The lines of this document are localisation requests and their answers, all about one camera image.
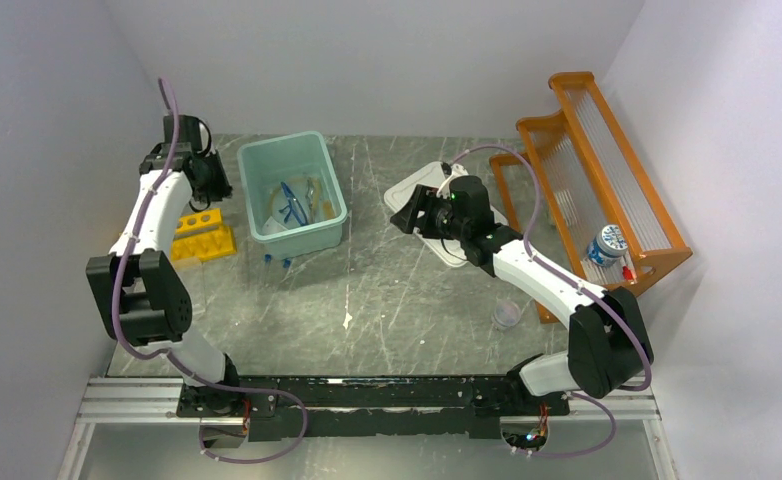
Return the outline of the teal plastic bin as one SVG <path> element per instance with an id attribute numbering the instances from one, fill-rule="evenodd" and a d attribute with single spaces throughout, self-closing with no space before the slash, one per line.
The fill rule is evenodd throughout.
<path id="1" fill-rule="evenodd" d="M 269 257 L 291 259 L 340 244 L 348 209 L 320 133 L 247 143 L 237 160 L 250 235 Z"/>

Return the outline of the yellow test tube rack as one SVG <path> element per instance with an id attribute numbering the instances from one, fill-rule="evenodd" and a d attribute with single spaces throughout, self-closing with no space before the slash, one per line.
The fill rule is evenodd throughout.
<path id="1" fill-rule="evenodd" d="M 179 218 L 170 260 L 196 258 L 208 262 L 235 255 L 237 251 L 232 228 L 224 222 L 221 209 L 213 208 Z"/>

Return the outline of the blue safety goggles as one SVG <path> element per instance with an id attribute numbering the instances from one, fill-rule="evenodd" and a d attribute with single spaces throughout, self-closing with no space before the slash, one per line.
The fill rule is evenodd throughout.
<path id="1" fill-rule="evenodd" d="M 307 226 L 309 224 L 308 214 L 296 194 L 285 182 L 280 183 L 280 188 L 285 199 L 285 204 L 279 209 L 283 222 L 285 224 L 296 223 L 300 227 Z"/>

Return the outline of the metal scissors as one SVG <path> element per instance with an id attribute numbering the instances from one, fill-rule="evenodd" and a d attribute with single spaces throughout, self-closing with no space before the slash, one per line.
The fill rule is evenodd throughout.
<path id="1" fill-rule="evenodd" d="M 313 209 L 316 208 L 322 199 L 322 183 L 319 178 L 307 177 L 306 178 L 306 191 L 305 200 L 307 205 Z"/>

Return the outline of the amber rubber tube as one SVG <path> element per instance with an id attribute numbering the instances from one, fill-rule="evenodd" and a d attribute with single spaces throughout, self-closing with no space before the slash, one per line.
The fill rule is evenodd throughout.
<path id="1" fill-rule="evenodd" d="M 309 224 L 307 226 L 333 219 L 336 216 L 335 208 L 332 204 L 332 201 L 325 196 L 323 190 L 322 190 L 321 203 L 316 208 L 311 209 L 307 205 L 304 197 L 306 191 L 306 178 L 298 178 L 297 180 L 292 180 L 290 182 L 285 182 L 285 183 L 287 183 L 289 187 L 293 190 L 293 192 L 296 194 L 298 200 L 300 201 L 306 213 L 308 214 Z M 283 198 L 280 184 L 279 184 L 278 186 L 274 186 L 271 192 L 268 201 L 269 213 L 271 217 L 276 218 L 280 223 L 286 225 L 289 229 L 300 227 L 296 223 L 285 224 L 283 222 L 282 215 L 279 213 L 279 209 L 284 204 L 285 204 L 285 199 Z"/>

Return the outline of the small white plastic bag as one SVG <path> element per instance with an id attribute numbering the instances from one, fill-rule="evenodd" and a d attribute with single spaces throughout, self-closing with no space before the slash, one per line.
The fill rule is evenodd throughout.
<path id="1" fill-rule="evenodd" d="M 275 236 L 288 232 L 289 228 L 274 217 L 269 217 L 260 229 L 260 234 L 264 236 Z"/>

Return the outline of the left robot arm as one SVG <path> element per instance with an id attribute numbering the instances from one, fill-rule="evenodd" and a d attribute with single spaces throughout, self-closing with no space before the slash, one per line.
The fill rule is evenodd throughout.
<path id="1" fill-rule="evenodd" d="M 86 278 L 109 337 L 138 360 L 166 358 L 185 383 L 205 389 L 204 403 L 228 416 L 244 388 L 229 356 L 193 327 L 190 294 L 170 260 L 185 208 L 231 197 L 221 157 L 205 121 L 166 115 L 163 142 L 139 166 L 129 220 L 109 252 L 92 257 Z"/>

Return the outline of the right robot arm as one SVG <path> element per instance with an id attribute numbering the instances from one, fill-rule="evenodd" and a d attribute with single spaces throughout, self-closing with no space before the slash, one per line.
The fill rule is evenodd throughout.
<path id="1" fill-rule="evenodd" d="M 636 296 L 583 280 L 535 250 L 497 221 L 479 178 L 457 177 L 446 194 L 418 184 L 390 222 L 406 234 L 458 242 L 468 263 L 522 290 L 567 329 L 565 351 L 516 368 L 518 380 L 506 389 L 515 412 L 532 413 L 555 392 L 601 399 L 637 375 L 644 377 L 641 389 L 651 383 L 652 346 Z"/>

